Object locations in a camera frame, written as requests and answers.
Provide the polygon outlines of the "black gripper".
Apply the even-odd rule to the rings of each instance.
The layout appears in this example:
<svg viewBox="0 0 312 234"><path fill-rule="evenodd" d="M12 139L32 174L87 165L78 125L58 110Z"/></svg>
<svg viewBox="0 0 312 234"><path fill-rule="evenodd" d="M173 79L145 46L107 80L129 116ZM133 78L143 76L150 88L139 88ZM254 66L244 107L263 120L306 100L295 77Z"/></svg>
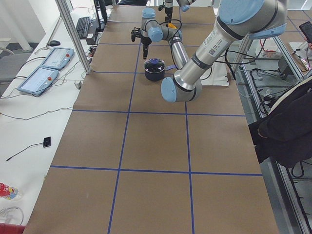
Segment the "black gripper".
<svg viewBox="0 0 312 234"><path fill-rule="evenodd" d="M158 7L158 10L161 11L162 9L165 9L165 24L166 26L168 26L168 23L171 22L171 17L172 17L172 7L171 6L167 6L165 4L162 4Z"/></svg>
<svg viewBox="0 0 312 234"><path fill-rule="evenodd" d="M146 59L148 56L151 39L149 37L142 37L142 44L143 44L143 59Z"/></svg>

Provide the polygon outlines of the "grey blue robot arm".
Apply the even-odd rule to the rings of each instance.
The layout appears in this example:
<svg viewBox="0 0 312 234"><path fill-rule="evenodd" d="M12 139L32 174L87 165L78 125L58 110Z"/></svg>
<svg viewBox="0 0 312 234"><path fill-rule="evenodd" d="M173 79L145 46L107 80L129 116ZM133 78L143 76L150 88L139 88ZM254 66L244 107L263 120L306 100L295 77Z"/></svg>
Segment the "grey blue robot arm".
<svg viewBox="0 0 312 234"><path fill-rule="evenodd" d="M182 12L186 12L190 9L190 5L194 3L195 0L177 0L177 4L179 5ZM166 24L167 26L169 23L173 21L172 15L173 15L173 0L164 0L163 4L161 4L158 7L158 10L161 11L162 9L165 9L165 21L161 24Z"/></svg>
<svg viewBox="0 0 312 234"><path fill-rule="evenodd" d="M155 10L142 11L140 35L152 42L166 40L173 51L177 71L161 83L161 94L167 102L187 102L198 98L201 76L237 40L266 39L279 36L286 29L286 0L222 0L213 31L195 53L186 57L177 29L160 25Z"/></svg>

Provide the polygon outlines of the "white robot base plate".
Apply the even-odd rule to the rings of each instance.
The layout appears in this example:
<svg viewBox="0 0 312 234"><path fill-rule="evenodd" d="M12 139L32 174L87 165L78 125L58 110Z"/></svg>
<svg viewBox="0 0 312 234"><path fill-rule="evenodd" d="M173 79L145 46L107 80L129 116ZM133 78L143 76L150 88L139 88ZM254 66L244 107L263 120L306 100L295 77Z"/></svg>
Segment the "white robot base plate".
<svg viewBox="0 0 312 234"><path fill-rule="evenodd" d="M201 77L203 86L229 86L227 66L224 63L214 63Z"/></svg>

